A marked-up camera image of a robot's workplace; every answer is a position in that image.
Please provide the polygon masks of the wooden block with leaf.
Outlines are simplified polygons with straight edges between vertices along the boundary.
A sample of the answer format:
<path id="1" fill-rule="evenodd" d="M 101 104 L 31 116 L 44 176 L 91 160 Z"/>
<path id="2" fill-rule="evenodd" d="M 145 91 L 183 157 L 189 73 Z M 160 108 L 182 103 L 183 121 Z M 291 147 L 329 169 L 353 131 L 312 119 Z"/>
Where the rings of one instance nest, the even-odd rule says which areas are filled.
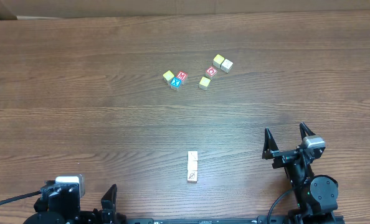
<path id="1" fill-rule="evenodd" d="M 187 162 L 188 171 L 197 171 L 197 168 L 198 168 L 198 161 L 188 161 Z"/>

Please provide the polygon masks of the wooden block with circle mark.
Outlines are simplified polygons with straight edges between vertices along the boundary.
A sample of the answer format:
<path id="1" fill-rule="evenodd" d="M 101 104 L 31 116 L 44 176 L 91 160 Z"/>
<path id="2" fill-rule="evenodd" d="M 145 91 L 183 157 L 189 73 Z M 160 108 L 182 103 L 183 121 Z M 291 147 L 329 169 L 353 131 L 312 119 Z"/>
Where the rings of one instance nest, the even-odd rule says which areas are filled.
<path id="1" fill-rule="evenodd" d="M 189 170 L 187 172 L 187 181 L 196 183 L 197 182 L 197 171 L 196 170 Z"/>

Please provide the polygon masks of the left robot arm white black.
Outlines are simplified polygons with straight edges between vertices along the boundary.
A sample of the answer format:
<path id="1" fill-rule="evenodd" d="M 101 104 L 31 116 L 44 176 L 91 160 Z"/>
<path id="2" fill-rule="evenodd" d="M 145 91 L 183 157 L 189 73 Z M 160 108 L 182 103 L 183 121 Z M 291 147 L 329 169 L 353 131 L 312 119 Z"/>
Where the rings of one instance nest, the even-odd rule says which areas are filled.
<path id="1" fill-rule="evenodd" d="M 25 222 L 29 224 L 127 224 L 126 215 L 116 211 L 117 186 L 113 184 L 101 199 L 100 210 L 82 211 L 81 185 L 54 183 L 41 188 L 41 196 L 34 204 L 35 214 Z"/>

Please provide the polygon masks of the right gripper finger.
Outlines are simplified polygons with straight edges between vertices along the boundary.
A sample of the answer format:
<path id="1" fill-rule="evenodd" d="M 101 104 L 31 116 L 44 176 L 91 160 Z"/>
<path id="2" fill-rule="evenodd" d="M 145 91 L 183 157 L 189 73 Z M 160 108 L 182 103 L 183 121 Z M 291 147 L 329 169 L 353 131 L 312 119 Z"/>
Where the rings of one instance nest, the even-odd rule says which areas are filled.
<path id="1" fill-rule="evenodd" d="M 263 153 L 262 154 L 275 154 L 278 153 L 279 148 L 269 130 L 269 128 L 265 128 L 264 132 L 264 146 L 263 146 Z"/>
<path id="2" fill-rule="evenodd" d="M 300 127 L 301 139 L 304 139 L 307 136 L 315 135 L 314 132 L 304 122 L 301 122 L 299 127 Z"/>

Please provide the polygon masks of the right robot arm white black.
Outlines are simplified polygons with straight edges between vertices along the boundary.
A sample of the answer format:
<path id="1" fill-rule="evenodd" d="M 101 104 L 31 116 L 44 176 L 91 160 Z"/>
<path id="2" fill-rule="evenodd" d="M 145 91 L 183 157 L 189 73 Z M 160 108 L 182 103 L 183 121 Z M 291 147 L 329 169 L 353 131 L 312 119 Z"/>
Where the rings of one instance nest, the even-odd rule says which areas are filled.
<path id="1" fill-rule="evenodd" d="M 319 159 L 325 148 L 325 140 L 305 124 L 300 123 L 301 143 L 293 150 L 279 150 L 272 133 L 265 128 L 262 158 L 273 161 L 274 169 L 283 168 L 291 189 L 274 201 L 267 216 L 260 217 L 259 223 L 287 224 L 341 224 L 344 217 L 336 216 L 338 209 L 338 182 L 328 175 L 315 175 L 311 164 Z M 273 217 L 273 209 L 284 196 L 294 193 L 297 209 L 287 215 Z"/>

